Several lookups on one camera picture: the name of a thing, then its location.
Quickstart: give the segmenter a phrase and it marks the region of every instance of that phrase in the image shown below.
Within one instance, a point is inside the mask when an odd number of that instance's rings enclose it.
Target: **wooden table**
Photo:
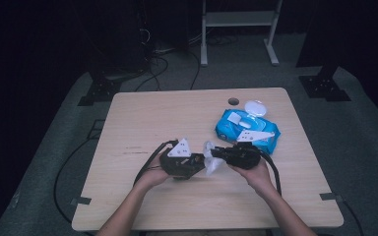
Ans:
[[[240,103],[228,104],[235,97]],[[283,88],[241,88],[118,93],[112,100],[72,226],[98,230],[133,186],[135,176],[163,142],[187,138],[192,152],[205,141],[231,147],[217,138],[215,126],[226,109],[243,109],[261,100],[265,118],[282,132],[272,154],[283,197],[311,227],[344,222],[321,167]],[[257,229],[278,227],[270,209],[238,173],[223,164],[207,177],[205,169],[187,181],[166,180],[145,197],[136,230]]]

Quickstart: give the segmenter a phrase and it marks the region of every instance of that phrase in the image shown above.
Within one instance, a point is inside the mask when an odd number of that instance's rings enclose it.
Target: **blue package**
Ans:
[[[271,133],[272,136],[269,138],[251,142],[253,146],[268,154],[273,153],[278,137],[281,135],[275,123],[244,110],[226,109],[216,125],[218,137],[234,145],[239,142],[239,136],[243,131]]]

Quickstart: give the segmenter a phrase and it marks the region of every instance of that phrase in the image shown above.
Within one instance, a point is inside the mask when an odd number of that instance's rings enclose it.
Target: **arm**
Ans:
[[[294,212],[290,205],[279,195],[273,186],[266,161],[261,159],[259,164],[250,170],[229,166],[247,180],[256,193],[269,205],[286,236],[316,235]]]
[[[159,161],[156,157],[150,166],[158,165]],[[164,182],[168,177],[162,169],[147,170],[131,189],[121,206],[102,225],[96,235],[128,236],[146,193],[152,187]]]

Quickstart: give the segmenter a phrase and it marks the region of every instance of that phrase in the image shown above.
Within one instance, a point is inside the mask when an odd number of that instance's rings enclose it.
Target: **black wire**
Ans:
[[[349,206],[349,204],[346,200],[343,200],[343,204],[346,206],[346,208],[349,210],[352,217],[354,218],[355,223],[357,224],[357,227],[358,227],[358,231],[360,232],[360,235],[364,236],[363,228],[361,227],[361,223],[358,220],[357,215],[354,213],[354,210],[352,210],[351,206]]]
[[[195,74],[195,78],[192,81],[192,85],[190,86],[190,90],[192,90],[193,86],[195,85],[196,79],[198,79],[199,71],[201,70],[201,62],[199,61],[199,58],[195,55],[195,53],[188,51],[190,54],[192,54],[193,57],[196,59],[196,63],[198,64],[198,69]]]
[[[282,187],[281,187],[281,179],[279,176],[279,170],[276,167],[276,165],[273,163],[272,158],[269,157],[266,154],[261,155],[265,160],[270,164],[270,167],[273,169],[273,173],[275,174],[275,181],[276,181],[276,189],[278,190],[278,193],[282,195]]]
[[[161,166],[160,165],[156,165],[156,166],[149,167],[146,170],[154,170],[154,169],[159,169],[159,168],[161,168]]]
[[[166,54],[170,54],[172,52],[176,52],[178,51],[178,49],[176,48],[171,48],[171,49],[168,49],[167,51],[163,51],[163,52],[154,52],[154,57],[159,57],[159,56],[164,56]]]
[[[59,180],[59,177],[60,177],[60,174],[61,172],[63,171],[64,167],[66,166],[66,164],[69,162],[69,160],[72,158],[72,156],[80,149],[82,148],[88,141],[90,140],[93,140],[95,137],[98,137],[100,135],[100,132],[91,136],[90,138],[88,137],[84,142],[82,142],[78,147],[76,147],[71,153],[70,155],[66,158],[66,160],[63,162],[63,164],[61,165],[58,173],[57,173],[57,176],[56,176],[56,179],[54,181],[54,186],[53,186],[53,201],[56,205],[56,208],[57,210],[59,211],[59,213],[61,214],[61,216],[63,216],[63,218],[69,222],[69,223],[72,223],[72,220],[66,215],[66,213],[63,212],[63,210],[61,209],[60,207],[60,204],[58,204],[57,202],[57,184],[58,184],[58,180]]]
[[[138,172],[133,186],[137,183],[137,181],[141,178],[141,176],[144,174],[146,170],[148,170],[149,165],[152,163],[153,159],[166,147],[167,145],[173,145],[175,146],[178,143],[178,141],[168,141],[165,143],[162,143],[158,148],[155,150],[155,152],[152,153],[152,155],[149,157],[149,159],[146,161],[146,163],[141,167],[140,171]]]
[[[150,67],[150,74],[152,74],[152,76],[155,77],[155,80],[156,80],[156,83],[157,83],[157,90],[161,90],[161,88],[160,88],[160,82],[159,82],[159,80],[158,80],[158,76],[156,76],[156,75],[153,73],[153,69],[152,69],[152,67]]]
[[[231,39],[229,36],[212,36],[207,40],[208,45],[210,46],[227,46],[238,41],[238,36],[234,36],[234,39]]]
[[[147,71],[148,71],[148,69],[144,69],[144,70],[141,70],[140,72],[136,72],[135,74],[131,74],[131,75],[123,76],[123,77],[116,77],[115,79],[108,79],[108,80],[110,82],[115,83],[115,84],[121,84],[124,81],[128,81],[128,80],[131,80],[131,79],[141,77],[144,74],[146,74]]]
[[[156,58],[159,59],[159,60],[161,60],[161,61],[163,61],[163,62],[165,63],[165,67],[164,67],[160,72],[158,72],[157,74],[155,74],[155,75],[149,77],[148,79],[142,81],[142,82],[141,82],[141,83],[135,88],[134,91],[138,91],[138,89],[139,89],[143,84],[145,84],[146,82],[148,82],[148,81],[150,81],[150,80],[152,80],[152,79],[154,79],[154,78],[157,78],[157,76],[161,75],[163,72],[165,72],[165,70],[167,70],[167,68],[168,68],[168,62],[167,62],[167,60],[165,60],[164,58],[161,58],[161,57],[156,57]]]

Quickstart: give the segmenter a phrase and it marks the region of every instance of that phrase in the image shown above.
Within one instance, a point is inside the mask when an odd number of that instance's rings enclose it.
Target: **white lid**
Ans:
[[[245,111],[255,117],[262,117],[266,115],[267,108],[259,100],[249,100],[244,105]]]

